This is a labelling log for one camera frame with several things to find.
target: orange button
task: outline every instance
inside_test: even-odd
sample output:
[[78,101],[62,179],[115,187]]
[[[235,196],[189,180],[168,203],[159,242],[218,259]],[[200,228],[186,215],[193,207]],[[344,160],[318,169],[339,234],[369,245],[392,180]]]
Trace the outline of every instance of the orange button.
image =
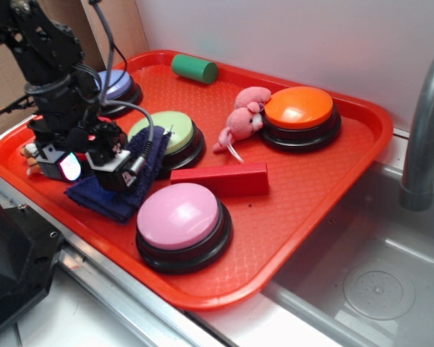
[[265,116],[282,129],[309,129],[333,113],[333,98],[313,87],[291,87],[274,93],[265,105]]

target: navy towel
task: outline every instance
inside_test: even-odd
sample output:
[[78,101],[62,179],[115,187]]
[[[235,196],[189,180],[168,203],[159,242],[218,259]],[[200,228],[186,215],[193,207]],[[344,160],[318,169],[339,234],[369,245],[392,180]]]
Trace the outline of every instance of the navy towel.
[[[159,170],[161,170],[170,136],[170,132],[164,134],[164,128],[154,127],[154,140],[150,155],[138,174],[136,185],[131,192],[105,190],[98,183],[96,177],[90,176],[68,188],[65,194],[79,205],[120,223],[127,222],[143,203]],[[127,149],[133,158],[137,158],[143,152],[147,138],[148,128],[143,129],[132,138]]]

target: cardboard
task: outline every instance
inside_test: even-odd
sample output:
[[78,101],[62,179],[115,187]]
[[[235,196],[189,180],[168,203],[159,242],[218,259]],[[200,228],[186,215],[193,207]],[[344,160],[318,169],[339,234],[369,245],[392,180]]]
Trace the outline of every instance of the cardboard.
[[[106,34],[91,8],[85,8],[80,0],[39,0],[47,17],[70,27],[80,40],[85,52],[84,64],[97,71],[106,68]],[[129,58],[148,50],[137,13],[135,0],[105,0],[102,10],[114,32],[117,46]],[[6,46],[0,46],[0,108],[24,95],[25,79]],[[0,134],[27,118],[34,110],[14,111],[0,116]]]

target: stainless steel sink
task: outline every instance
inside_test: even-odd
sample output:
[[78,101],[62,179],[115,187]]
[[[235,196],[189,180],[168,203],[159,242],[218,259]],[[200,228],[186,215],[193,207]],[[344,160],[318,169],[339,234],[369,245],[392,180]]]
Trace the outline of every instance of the stainless steel sink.
[[400,180],[374,163],[264,294],[343,346],[434,346],[434,200],[405,210]]

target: faucet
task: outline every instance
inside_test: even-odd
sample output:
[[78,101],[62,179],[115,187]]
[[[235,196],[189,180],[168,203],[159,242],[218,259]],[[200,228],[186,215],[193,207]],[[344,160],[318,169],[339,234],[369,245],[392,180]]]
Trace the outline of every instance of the faucet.
[[399,201],[413,211],[428,209],[434,192],[434,60],[426,74],[405,157]]

